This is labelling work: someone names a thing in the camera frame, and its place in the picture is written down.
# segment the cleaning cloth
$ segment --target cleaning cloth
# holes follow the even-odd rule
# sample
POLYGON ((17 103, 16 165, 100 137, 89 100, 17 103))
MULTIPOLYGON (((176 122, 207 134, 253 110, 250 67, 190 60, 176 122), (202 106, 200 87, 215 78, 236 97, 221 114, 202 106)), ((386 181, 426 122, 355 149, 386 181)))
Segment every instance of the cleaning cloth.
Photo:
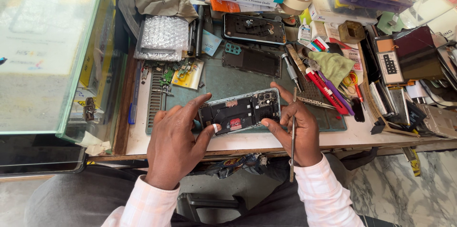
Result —
POLYGON ((355 62, 347 59, 337 53, 328 52, 310 52, 309 58, 316 60, 320 65, 320 70, 325 77, 332 82, 335 87, 338 87, 346 77, 355 62))
POLYGON ((135 5, 140 14, 179 16, 189 23, 198 17, 190 0, 135 0, 135 5))

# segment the shirt sleeve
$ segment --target shirt sleeve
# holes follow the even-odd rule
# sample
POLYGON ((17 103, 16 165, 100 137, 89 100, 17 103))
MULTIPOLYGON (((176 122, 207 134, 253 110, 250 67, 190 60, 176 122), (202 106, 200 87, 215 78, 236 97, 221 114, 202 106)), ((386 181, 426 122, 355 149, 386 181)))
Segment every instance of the shirt sleeve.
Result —
POLYGON ((118 207, 105 220, 102 227, 169 227, 179 195, 175 190, 155 188, 138 177, 125 207, 118 207))
POLYGON ((363 227, 350 207, 350 191, 343 188, 330 169, 327 158, 310 167, 294 166, 300 200, 310 227, 363 227))

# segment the metal spudger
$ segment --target metal spudger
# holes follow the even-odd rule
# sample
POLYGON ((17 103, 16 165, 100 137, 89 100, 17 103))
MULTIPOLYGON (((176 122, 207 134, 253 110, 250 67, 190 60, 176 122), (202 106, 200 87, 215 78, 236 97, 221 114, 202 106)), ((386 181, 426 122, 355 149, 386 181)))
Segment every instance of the metal spudger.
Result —
MULTIPOLYGON (((297 87, 293 88, 293 101, 297 101, 297 87)), ((295 115, 292 116, 292 148, 290 152, 290 182, 293 182, 293 153, 295 151, 295 115)))

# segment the hand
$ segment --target hand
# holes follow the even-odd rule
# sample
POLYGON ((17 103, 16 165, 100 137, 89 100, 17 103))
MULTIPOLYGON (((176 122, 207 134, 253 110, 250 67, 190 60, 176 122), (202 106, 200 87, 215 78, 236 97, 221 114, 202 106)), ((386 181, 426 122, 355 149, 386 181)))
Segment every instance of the hand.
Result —
POLYGON ((262 119, 262 124, 278 139, 286 152, 291 155, 292 150, 292 116, 295 116, 295 154, 294 161, 302 167, 312 166, 322 160, 319 149, 319 126, 316 117, 300 102, 293 101, 293 95, 283 86, 272 82, 272 88, 278 88, 279 95, 289 106, 281 105, 280 124, 287 126, 288 131, 272 119, 262 119))
POLYGON ((203 156, 214 127, 207 126, 197 139, 191 129, 198 109, 211 98, 211 93, 198 96, 185 107, 174 106, 169 111, 159 111, 154 117, 147 158, 148 174, 144 181, 156 188, 173 190, 203 156))

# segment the black marker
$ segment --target black marker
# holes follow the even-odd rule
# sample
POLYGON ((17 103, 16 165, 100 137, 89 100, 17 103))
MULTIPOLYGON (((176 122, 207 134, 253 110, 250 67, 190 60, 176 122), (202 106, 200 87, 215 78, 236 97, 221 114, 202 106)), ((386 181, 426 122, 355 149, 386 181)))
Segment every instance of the black marker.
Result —
POLYGON ((202 54, 203 25, 205 24, 205 9, 198 6, 197 36, 195 38, 195 56, 202 54))
POLYGON ((189 50, 187 51, 187 55, 194 55, 197 19, 193 20, 190 26, 191 29, 189 30, 189 50))

